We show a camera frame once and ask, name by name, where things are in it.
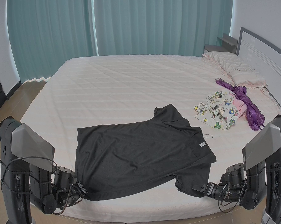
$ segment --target pile of clothes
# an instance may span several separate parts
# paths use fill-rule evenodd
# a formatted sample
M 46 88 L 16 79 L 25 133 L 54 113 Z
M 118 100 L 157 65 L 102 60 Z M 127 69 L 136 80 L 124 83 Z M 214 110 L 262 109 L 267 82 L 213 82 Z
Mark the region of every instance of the pile of clothes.
M 259 130 L 264 126 L 265 117 L 258 107 L 246 95 L 246 87 L 232 86 L 221 78 L 215 82 L 224 88 L 214 94 L 207 95 L 207 102 L 200 102 L 194 107 L 198 120 L 211 127 L 228 130 L 246 111 L 247 122 L 252 130 Z

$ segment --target bed sheet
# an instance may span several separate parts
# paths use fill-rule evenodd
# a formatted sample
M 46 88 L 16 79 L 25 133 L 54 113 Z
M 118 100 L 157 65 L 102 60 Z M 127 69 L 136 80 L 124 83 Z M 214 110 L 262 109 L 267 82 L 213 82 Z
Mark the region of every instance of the bed sheet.
M 55 148 L 55 161 L 75 169 L 77 128 L 151 119 L 155 107 L 172 103 L 191 126 L 201 127 L 216 155 L 209 181 L 218 183 L 225 169 L 243 162 L 242 148 L 258 132 L 244 116 L 229 130 L 197 120 L 193 107 L 222 87 L 215 78 L 232 81 L 201 57 L 126 55 L 73 58 L 56 72 L 34 99 L 21 122 Z M 247 95 L 262 110 L 265 124 L 281 110 L 264 88 Z M 218 212 L 217 201 L 179 192 L 175 180 L 135 195 L 113 200 L 83 200 L 64 215 L 102 222 L 185 219 Z

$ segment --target baseboard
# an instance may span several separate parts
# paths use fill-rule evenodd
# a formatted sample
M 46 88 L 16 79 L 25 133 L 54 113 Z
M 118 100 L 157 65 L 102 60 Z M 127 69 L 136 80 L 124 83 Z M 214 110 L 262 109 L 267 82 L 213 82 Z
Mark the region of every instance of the baseboard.
M 18 81 L 16 83 L 16 85 L 14 85 L 14 87 L 8 92 L 8 94 L 6 95 L 7 96 L 7 99 L 10 99 L 11 96 L 14 94 L 14 92 L 21 86 L 21 81 Z

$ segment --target curtain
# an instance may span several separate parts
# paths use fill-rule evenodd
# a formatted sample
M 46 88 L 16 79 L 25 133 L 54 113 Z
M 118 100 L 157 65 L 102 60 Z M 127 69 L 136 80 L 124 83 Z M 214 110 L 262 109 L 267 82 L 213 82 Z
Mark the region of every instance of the curtain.
M 7 0 L 11 49 L 21 82 L 52 76 L 65 61 L 93 56 L 91 0 Z
M 200 56 L 229 34 L 233 0 L 94 0 L 99 55 Z

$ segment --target pink clothing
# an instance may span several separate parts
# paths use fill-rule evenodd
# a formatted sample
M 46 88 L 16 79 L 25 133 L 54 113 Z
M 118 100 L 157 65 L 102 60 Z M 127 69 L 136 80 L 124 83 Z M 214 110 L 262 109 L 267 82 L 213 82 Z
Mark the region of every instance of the pink clothing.
M 240 99 L 234 99 L 233 101 L 233 105 L 237 108 L 237 110 L 239 111 L 239 116 L 238 118 L 241 117 L 241 115 L 247 110 L 247 105 Z

